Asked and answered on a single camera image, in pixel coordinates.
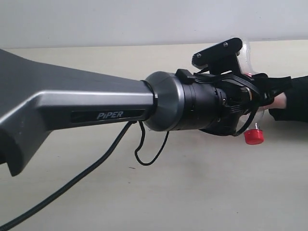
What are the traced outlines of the person's open hand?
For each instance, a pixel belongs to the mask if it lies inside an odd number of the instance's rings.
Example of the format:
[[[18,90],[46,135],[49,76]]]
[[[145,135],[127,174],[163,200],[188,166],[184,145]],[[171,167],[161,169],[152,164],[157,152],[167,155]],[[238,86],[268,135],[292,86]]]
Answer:
[[[284,93],[279,94],[274,98],[273,103],[264,106],[264,110],[269,110],[269,109],[285,109],[286,108],[286,102],[287,98]]]

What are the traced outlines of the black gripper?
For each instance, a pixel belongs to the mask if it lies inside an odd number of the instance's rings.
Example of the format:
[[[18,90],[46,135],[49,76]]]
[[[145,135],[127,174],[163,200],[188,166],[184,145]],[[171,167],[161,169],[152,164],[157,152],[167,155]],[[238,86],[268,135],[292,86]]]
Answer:
[[[222,91],[216,121],[201,131],[234,137],[244,133],[252,124],[258,110],[273,103],[276,96],[293,86],[291,77],[268,77],[265,73],[200,74],[199,81]]]

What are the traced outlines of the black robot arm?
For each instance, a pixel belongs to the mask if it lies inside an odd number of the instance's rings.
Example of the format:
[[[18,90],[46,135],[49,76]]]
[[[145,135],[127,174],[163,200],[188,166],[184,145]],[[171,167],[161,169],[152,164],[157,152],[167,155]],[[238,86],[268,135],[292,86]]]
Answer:
[[[291,88],[290,77],[158,71],[134,80],[0,52],[0,162],[20,174],[55,130],[143,121],[154,131],[237,136],[243,115]]]

